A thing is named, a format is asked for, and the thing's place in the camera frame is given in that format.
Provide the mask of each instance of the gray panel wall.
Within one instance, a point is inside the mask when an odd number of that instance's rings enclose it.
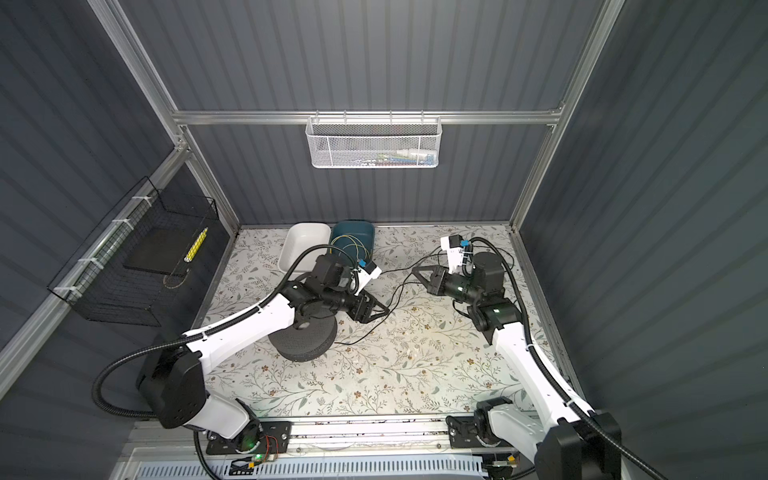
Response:
[[[556,108],[599,5],[123,2],[182,110]]]
[[[0,2],[0,343],[58,268],[172,147],[85,2]],[[91,405],[90,382],[146,327],[72,314],[0,402],[3,478],[105,478],[131,422]],[[129,368],[109,398],[139,406]]]
[[[670,478],[768,467],[766,41],[766,2],[628,2],[522,230],[588,399]]]
[[[443,128],[440,165],[319,169],[304,127],[194,126],[243,224],[509,220],[544,125]]]

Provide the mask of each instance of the floral patterned surface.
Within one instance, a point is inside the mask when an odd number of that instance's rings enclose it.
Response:
[[[485,237],[512,253],[501,225],[383,227],[376,229],[373,259],[382,270],[411,266],[450,233]],[[282,276],[277,259],[286,234],[287,229],[240,232],[205,323],[271,291]],[[445,257],[431,257],[423,265],[438,258],[445,262]],[[552,358],[522,273],[516,265],[513,271],[530,314],[531,332]],[[408,270],[383,274],[367,290],[387,304],[408,275]],[[508,281],[506,288],[511,296]],[[340,342],[357,340],[375,325],[354,323],[345,313],[336,319]],[[477,401],[500,395],[512,398],[521,409],[533,409],[517,377],[472,322],[454,312],[448,297],[406,285],[399,307],[354,346],[334,344],[318,359],[299,363],[284,359],[265,338],[222,362],[207,384],[266,416],[468,412]]]

